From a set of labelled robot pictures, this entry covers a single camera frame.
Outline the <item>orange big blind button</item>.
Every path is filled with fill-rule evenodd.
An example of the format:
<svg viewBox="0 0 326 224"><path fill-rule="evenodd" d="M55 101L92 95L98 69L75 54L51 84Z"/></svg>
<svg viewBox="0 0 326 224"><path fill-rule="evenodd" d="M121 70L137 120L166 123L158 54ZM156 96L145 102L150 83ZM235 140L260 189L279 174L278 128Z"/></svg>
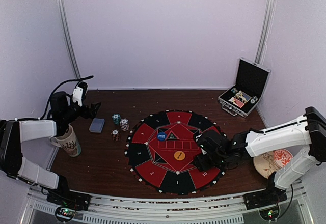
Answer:
<svg viewBox="0 0 326 224"><path fill-rule="evenodd" d="M176 151L174 153L174 158L178 161L185 160L186 154L183 151Z"/></svg>

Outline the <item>black triangular all-in marker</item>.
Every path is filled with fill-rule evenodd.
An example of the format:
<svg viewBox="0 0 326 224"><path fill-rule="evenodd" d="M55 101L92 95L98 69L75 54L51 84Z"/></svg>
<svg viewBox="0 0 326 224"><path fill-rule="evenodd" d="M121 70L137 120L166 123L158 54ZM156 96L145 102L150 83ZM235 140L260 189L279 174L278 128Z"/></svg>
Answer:
<svg viewBox="0 0 326 224"><path fill-rule="evenodd" d="M167 134L166 140L168 140L168 141L176 141L176 140L178 140L178 137L177 137L177 135L174 132L170 131Z"/></svg>

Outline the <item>blue cream poker chip stack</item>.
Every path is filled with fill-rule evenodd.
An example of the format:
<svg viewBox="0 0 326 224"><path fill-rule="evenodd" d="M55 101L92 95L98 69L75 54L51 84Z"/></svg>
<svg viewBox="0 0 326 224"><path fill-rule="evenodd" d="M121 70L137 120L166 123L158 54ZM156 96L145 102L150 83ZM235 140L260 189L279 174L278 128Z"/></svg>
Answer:
<svg viewBox="0 0 326 224"><path fill-rule="evenodd" d="M121 127L122 131L128 131L129 130L129 120L127 118L121 119L120 127Z"/></svg>

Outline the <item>blue small blind button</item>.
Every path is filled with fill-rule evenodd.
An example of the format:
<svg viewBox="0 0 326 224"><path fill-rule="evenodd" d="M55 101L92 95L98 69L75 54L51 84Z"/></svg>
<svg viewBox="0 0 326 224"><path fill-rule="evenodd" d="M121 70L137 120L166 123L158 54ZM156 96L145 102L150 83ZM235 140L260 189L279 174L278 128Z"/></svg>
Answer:
<svg viewBox="0 0 326 224"><path fill-rule="evenodd" d="M167 134L164 132L159 132L156 136L157 140L165 141L167 139Z"/></svg>

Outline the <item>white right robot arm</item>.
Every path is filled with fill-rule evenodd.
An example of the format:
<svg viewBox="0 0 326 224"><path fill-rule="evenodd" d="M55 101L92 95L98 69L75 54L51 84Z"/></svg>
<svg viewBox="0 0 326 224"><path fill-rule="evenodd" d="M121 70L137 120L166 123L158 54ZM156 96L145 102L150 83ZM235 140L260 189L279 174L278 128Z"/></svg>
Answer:
<svg viewBox="0 0 326 224"><path fill-rule="evenodd" d="M256 157L263 153L292 146L300 151L280 171L271 174L265 190L244 197L262 200L265 204L278 201L291 184L310 168L325 162L325 117L314 107L296 119L261 130L250 129L235 134L233 139L214 130L194 136L201 153L194 157L195 167L203 172L212 167L240 163L244 155Z"/></svg>

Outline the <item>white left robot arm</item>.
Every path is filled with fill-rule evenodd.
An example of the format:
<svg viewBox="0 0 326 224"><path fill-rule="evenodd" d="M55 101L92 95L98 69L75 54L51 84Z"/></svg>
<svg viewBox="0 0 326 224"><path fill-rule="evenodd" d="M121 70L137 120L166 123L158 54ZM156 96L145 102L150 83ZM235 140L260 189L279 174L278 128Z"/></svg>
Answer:
<svg viewBox="0 0 326 224"><path fill-rule="evenodd" d="M27 147L34 142L45 143L46 148L51 148L51 140L74 157L81 153L71 124L79 117L95 118L101 104L85 105L81 88L75 89L70 99L67 97L66 92L55 92L50 96L47 118L1 121L1 170L10 178L41 186L63 206L79 199L70 190L66 177L45 169L24 153L32 155Z"/></svg>

